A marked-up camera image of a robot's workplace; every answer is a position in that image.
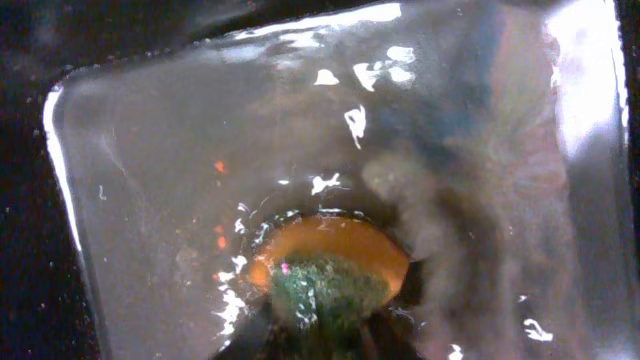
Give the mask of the green yellow scrub sponge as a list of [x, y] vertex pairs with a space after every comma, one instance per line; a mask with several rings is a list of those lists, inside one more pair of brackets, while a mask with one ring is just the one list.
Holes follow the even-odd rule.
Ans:
[[317, 215], [274, 230], [254, 256], [248, 280], [285, 326], [335, 338], [395, 298], [409, 267], [406, 252], [373, 224]]

